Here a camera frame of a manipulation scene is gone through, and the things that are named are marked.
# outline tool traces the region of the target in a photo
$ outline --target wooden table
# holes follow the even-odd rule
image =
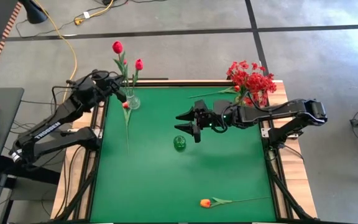
[[[186,82],[226,82],[222,80],[186,80]],[[284,84],[280,80],[275,80],[275,83],[277,85],[277,91],[275,93],[269,94],[269,103],[271,105],[279,105],[282,104],[287,100],[287,94],[285,93]],[[102,117],[102,108],[98,109],[98,114],[96,117],[96,125],[97,127],[101,125],[101,117]],[[73,129],[76,128],[82,128],[85,126],[89,126],[91,122],[92,114],[84,114],[80,119],[76,120],[73,123]],[[281,127],[288,121],[290,121],[291,118],[285,118],[285,119],[278,119],[274,121],[275,127]],[[289,139],[286,142],[287,146],[292,147],[293,149],[297,150],[300,153],[300,147],[298,144],[298,140],[292,140]],[[84,158],[85,158],[85,150],[80,149],[78,153],[76,154],[75,158],[73,158],[73,155],[78,147],[73,146],[69,147],[66,151],[66,172],[68,175],[70,162],[72,160],[72,168],[71,168],[71,177],[70,177],[70,188],[68,189],[68,203],[71,201],[73,196],[76,194],[78,190],[78,185],[80,183],[80,177],[81,177],[81,171],[84,164]],[[300,159],[296,154],[294,154],[291,151],[288,151],[287,149],[281,149],[279,150],[281,159],[282,159],[282,167],[285,174],[285,180],[287,183],[287,187],[291,194],[294,196],[296,201],[303,207],[306,213],[311,215],[312,217],[316,217],[316,210],[314,208],[313,198],[311,196],[311,191],[309,187],[308,178],[306,175],[305,167],[303,164],[302,159]],[[88,171],[91,169],[93,165],[93,156],[90,156],[89,163],[88,163]],[[283,196],[280,192],[280,190],[276,186],[276,193],[278,198],[278,206],[280,208],[280,217],[286,218],[288,217],[286,211],[285,211],[285,203]],[[64,184],[64,169],[62,168],[62,174],[60,176],[60,181],[57,189],[57,194],[55,197],[53,210],[51,213],[51,218],[55,218],[57,215],[60,207],[62,206],[63,197],[65,194],[65,184]],[[88,196],[89,196],[89,188],[83,195],[83,199],[81,201],[80,205],[80,211],[78,218],[85,218],[86,216],[86,206],[88,202]]]

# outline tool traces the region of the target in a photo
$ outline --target gray floor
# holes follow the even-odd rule
[[[41,1],[58,26],[72,20],[94,1]],[[252,1],[258,27],[330,26],[358,24],[358,1],[286,0]],[[25,18],[21,10],[17,22]],[[128,4],[88,20],[70,24],[63,34],[98,34],[150,30],[250,27],[243,0],[168,0]],[[22,35],[34,35],[52,28],[48,22],[19,25]],[[13,29],[11,37],[18,36]],[[307,128],[300,138],[306,171],[319,217],[323,220],[358,223],[358,140],[349,119],[358,110],[358,29],[261,33],[268,68],[284,80],[289,98],[317,98],[326,107],[329,121],[319,128]],[[71,44],[78,56],[82,77],[94,68],[116,69],[111,44],[116,39],[78,39]],[[258,61],[254,38],[246,34],[172,35],[126,37],[120,40],[130,64],[144,61],[142,77],[170,79],[225,78],[233,60]],[[50,89],[71,74],[73,59],[61,40],[6,42],[0,57],[0,86],[25,88],[24,99],[50,101]],[[38,122],[48,116],[48,106],[26,105],[17,120]],[[59,165],[52,169],[59,170]],[[53,187],[20,181],[13,195],[9,220],[29,223],[47,219],[40,197]],[[52,201],[47,202],[52,208]]]

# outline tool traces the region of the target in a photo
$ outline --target glass vase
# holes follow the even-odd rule
[[[128,107],[132,110],[136,110],[140,107],[140,99],[135,95],[135,91],[130,91],[129,94],[127,94],[127,102]]]

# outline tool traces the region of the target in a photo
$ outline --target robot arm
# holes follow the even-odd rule
[[[281,128],[269,130],[268,138],[271,146],[275,147],[285,142],[291,134],[301,135],[301,130],[307,125],[321,126],[327,121],[323,104],[315,100],[294,100],[269,108],[251,108],[227,100],[219,100],[214,102],[214,110],[209,110],[205,102],[199,100],[189,112],[176,117],[190,122],[175,125],[175,128],[192,135],[195,142],[200,142],[203,128],[212,128],[217,133],[223,133],[229,126],[245,129],[261,121],[289,117],[295,119]]]
[[[119,89],[124,77],[118,75],[110,77],[107,71],[93,70],[87,76],[72,82],[67,81],[71,88],[70,96],[55,113],[35,125],[32,129],[20,134],[12,147],[11,156],[14,162],[32,164],[42,155],[61,150],[65,147],[80,144],[87,149],[97,150],[99,140],[91,128],[81,128],[76,133],[59,139],[38,143],[61,125],[80,118],[84,112],[105,100],[107,96],[115,94],[121,102],[126,101],[125,94]]]

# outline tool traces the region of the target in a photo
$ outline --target green tabletop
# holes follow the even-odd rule
[[[173,126],[194,101],[209,108],[233,94],[189,96],[222,88],[138,88],[141,100],[129,121],[129,150],[122,106],[111,97],[94,192],[91,222],[269,222],[275,220],[258,126],[229,128],[224,134],[204,129],[201,142]],[[186,137],[178,152],[173,138]],[[200,200],[263,198],[214,208]]]

